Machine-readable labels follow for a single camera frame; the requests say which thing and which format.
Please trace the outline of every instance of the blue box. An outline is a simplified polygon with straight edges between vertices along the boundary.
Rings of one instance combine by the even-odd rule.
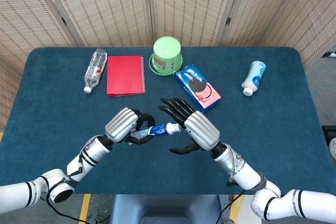
[[[219,103],[221,96],[194,65],[175,72],[174,77],[198,110],[205,112]]]

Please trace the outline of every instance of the metal hinge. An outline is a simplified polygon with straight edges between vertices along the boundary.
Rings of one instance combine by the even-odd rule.
[[[63,17],[61,17],[61,19],[62,19],[63,23],[64,23],[65,25],[67,25],[67,23],[65,22],[65,19],[64,19]]]
[[[230,24],[230,22],[231,22],[231,18],[230,18],[230,17],[228,17],[228,18],[226,19],[225,25],[229,25],[229,24]]]
[[[327,58],[327,57],[335,58],[336,57],[336,51],[335,52],[328,51],[324,55],[321,56],[321,58]]]

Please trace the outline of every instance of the paper cup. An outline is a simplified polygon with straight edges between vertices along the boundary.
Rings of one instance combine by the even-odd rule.
[[[181,44],[177,39],[170,36],[161,37],[154,43],[153,49],[154,54],[150,62],[153,72],[170,75],[181,68]]]

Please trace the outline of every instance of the yellow floor line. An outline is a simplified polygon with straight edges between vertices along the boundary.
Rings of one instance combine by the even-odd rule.
[[[86,217],[88,215],[90,197],[91,197],[91,194],[84,194],[82,210],[80,211],[80,216],[79,216],[79,219],[81,219],[81,220],[86,220]]]

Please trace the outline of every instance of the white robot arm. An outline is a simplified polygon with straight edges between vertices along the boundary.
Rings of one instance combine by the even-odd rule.
[[[166,106],[159,109],[169,114],[195,142],[186,148],[172,148],[175,154],[203,149],[212,153],[214,161],[244,190],[253,190],[251,208],[266,220],[299,216],[336,223],[336,197],[313,191],[291,190],[281,197],[280,189],[263,174],[255,172],[228,144],[219,141],[219,130],[200,112],[179,98],[161,99]]]
[[[47,193],[47,198],[55,203],[68,199],[84,176],[112,150],[114,143],[143,144],[153,137],[140,140],[130,137],[130,131],[138,130],[144,121],[148,126],[155,125],[151,115],[124,108],[105,126],[105,135],[92,137],[83,146],[68,164],[66,174],[61,169],[53,169],[33,181],[0,186],[0,214],[36,204],[41,193]]]

